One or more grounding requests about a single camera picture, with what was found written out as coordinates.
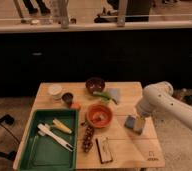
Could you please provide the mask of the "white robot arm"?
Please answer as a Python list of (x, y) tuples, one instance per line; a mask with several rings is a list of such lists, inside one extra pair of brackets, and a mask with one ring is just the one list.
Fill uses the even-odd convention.
[(143, 88), (142, 98), (136, 104), (136, 111), (141, 117), (149, 117), (155, 109), (161, 109), (192, 130), (192, 106), (175, 98), (173, 86), (166, 81), (147, 85)]

